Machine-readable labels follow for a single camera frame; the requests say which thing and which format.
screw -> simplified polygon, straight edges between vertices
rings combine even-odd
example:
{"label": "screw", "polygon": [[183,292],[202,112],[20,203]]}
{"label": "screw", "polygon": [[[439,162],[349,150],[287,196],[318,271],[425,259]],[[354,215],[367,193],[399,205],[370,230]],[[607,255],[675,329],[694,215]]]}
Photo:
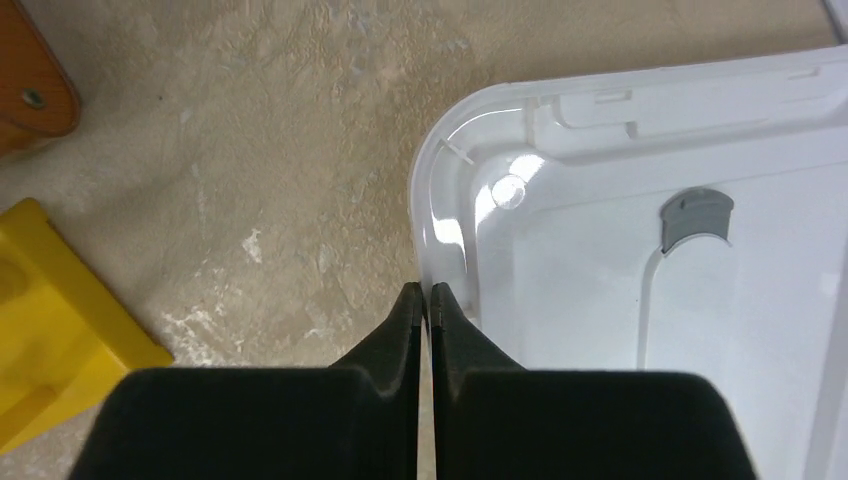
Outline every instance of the screw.
{"label": "screw", "polygon": [[24,103],[36,110],[41,110],[47,105],[38,90],[34,88],[25,88],[21,93],[21,98],[24,99]]}

white object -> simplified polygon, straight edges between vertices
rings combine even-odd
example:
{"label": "white object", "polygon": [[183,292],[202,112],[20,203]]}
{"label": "white object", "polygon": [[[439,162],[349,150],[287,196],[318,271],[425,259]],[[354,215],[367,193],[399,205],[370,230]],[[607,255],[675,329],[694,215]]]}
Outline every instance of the white object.
{"label": "white object", "polygon": [[[727,241],[664,254],[660,208],[701,186]],[[485,89],[410,202],[424,287],[519,363],[703,375],[762,478],[848,478],[848,46]]]}

yellow box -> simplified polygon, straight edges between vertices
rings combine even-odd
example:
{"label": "yellow box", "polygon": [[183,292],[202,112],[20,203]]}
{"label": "yellow box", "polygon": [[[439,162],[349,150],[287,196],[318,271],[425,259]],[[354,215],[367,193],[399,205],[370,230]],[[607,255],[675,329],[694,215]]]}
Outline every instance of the yellow box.
{"label": "yellow box", "polygon": [[26,199],[0,215],[0,454],[170,365]]}

white plastic lid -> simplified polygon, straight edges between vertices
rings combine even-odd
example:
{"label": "white plastic lid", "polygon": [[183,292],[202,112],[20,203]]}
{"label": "white plastic lid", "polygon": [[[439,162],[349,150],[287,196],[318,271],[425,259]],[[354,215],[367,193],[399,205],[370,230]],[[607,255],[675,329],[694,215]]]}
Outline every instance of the white plastic lid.
{"label": "white plastic lid", "polygon": [[[422,283],[528,368],[708,378],[762,478],[848,478],[846,104],[846,46],[480,91],[410,178]],[[693,188],[726,238],[663,249]]]}

gray latch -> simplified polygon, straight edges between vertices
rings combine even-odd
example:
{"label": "gray latch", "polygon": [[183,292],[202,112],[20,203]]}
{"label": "gray latch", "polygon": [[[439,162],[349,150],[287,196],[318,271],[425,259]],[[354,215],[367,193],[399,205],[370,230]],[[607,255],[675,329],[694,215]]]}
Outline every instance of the gray latch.
{"label": "gray latch", "polygon": [[709,188],[684,190],[671,198],[660,211],[663,221],[663,253],[684,238],[711,234],[727,240],[733,199]]}

